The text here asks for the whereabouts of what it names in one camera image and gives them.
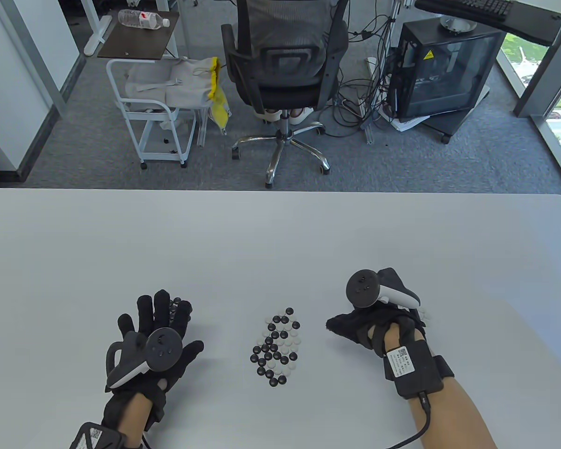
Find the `person's right hand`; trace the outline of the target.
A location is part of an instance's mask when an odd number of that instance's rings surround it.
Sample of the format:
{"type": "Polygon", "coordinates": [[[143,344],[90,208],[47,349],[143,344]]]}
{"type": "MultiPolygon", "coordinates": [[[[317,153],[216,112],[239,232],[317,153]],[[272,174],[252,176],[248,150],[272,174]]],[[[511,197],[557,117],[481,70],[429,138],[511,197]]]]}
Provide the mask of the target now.
{"type": "Polygon", "coordinates": [[[383,358],[387,352],[415,340],[425,340],[417,312],[377,302],[327,320],[326,328],[383,358]]]}

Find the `person's left hand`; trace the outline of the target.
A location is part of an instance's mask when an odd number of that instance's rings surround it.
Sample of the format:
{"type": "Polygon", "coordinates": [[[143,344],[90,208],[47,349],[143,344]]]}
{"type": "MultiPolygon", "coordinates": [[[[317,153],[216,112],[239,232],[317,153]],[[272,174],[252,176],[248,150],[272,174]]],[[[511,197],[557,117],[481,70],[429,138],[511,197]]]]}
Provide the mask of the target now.
{"type": "MultiPolygon", "coordinates": [[[[150,337],[159,328],[171,327],[180,338],[185,337],[193,311],[189,301],[178,298],[172,300],[166,290],[160,290],[153,297],[149,295],[139,297],[137,308],[140,335],[150,337]]],[[[102,425],[111,429],[120,427],[124,412],[136,395],[144,396],[151,403],[150,413],[144,424],[140,426],[140,432],[143,433],[149,430],[153,423],[160,422],[164,416],[166,394],[182,378],[188,365],[203,350],[204,343],[201,340],[184,343],[180,359],[168,370],[160,373],[153,371],[141,373],[118,388],[107,388],[107,392],[112,392],[113,396],[105,406],[102,425]]]]}

